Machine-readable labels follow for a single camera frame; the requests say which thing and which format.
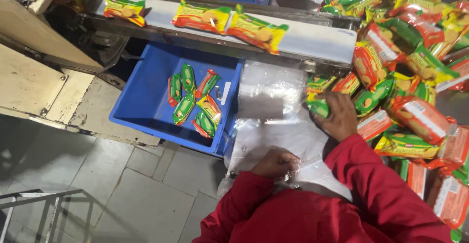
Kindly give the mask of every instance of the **person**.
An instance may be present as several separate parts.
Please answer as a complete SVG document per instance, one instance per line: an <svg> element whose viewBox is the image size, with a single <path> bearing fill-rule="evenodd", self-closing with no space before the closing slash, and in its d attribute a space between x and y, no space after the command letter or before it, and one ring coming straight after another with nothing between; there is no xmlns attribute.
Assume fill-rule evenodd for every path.
<svg viewBox="0 0 469 243"><path fill-rule="evenodd" d="M353 202L299 189L270 195L273 182L294 170L297 157L270 150L241 172L192 243L447 242L450 228L357 134L348 95L325 93L331 117L317 124L339 144L326 165L347 186Z"/></svg>

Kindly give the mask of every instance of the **blue plastic crate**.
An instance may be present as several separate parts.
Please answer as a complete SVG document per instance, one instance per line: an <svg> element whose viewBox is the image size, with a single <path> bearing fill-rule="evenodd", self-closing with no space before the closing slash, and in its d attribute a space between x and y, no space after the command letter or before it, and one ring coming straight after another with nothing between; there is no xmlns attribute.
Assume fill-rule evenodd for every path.
<svg viewBox="0 0 469 243"><path fill-rule="evenodd" d="M223 155L225 147L229 149L230 146L228 134L232 131L230 128L234 120L232 114L235 114L230 108L233 100L236 102L235 91L243 60L160 42L149 42L141 57L143 59L135 66L109 115L109 120L195 150ZM217 84L222 94L225 82L231 82L223 106L216 100L216 91L210 92L210 96L216 100L222 113L213 140L202 137L191 123L200 110L197 106L182 125L174 125L175 108L172 108L167 101L168 78L179 73L185 62L194 68L196 85L202 82L209 68L220 75L221 79Z"/></svg>

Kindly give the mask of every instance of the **red biscuit packet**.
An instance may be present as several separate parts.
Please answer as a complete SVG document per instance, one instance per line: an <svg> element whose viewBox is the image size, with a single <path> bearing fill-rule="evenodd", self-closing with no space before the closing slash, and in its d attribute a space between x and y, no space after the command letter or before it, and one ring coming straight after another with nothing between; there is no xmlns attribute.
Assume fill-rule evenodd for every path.
<svg viewBox="0 0 469 243"><path fill-rule="evenodd" d="M450 122L435 107L417 96L396 96L391 113L425 142L440 146Z"/></svg>

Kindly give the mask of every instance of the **barcode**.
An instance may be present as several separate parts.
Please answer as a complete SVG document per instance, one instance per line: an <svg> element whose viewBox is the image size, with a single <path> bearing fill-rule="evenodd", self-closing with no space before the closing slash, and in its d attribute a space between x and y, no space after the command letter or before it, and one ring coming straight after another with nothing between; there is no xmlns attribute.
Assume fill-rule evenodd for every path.
<svg viewBox="0 0 469 243"><path fill-rule="evenodd" d="M459 192L459 187L460 187L460 184L458 183L457 180L452 180L451 181L451 187L449 188L449 192L453 192L455 194L457 194Z"/></svg>

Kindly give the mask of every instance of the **plastic sheet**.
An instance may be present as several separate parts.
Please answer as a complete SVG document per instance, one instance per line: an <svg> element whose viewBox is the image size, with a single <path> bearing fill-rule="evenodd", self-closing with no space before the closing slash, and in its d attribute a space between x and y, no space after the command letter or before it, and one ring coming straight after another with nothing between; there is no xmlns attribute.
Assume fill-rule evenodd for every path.
<svg viewBox="0 0 469 243"><path fill-rule="evenodd" d="M349 189L334 178L322 161L328 135L310 119L302 105L307 73L275 65L246 61L240 78L236 141L228 162L228 174L249 171L270 149L288 150L303 160L300 170L277 183L291 188L308 183L325 188L315 192L337 193L351 200ZM219 186L219 198L229 190L232 178Z"/></svg>

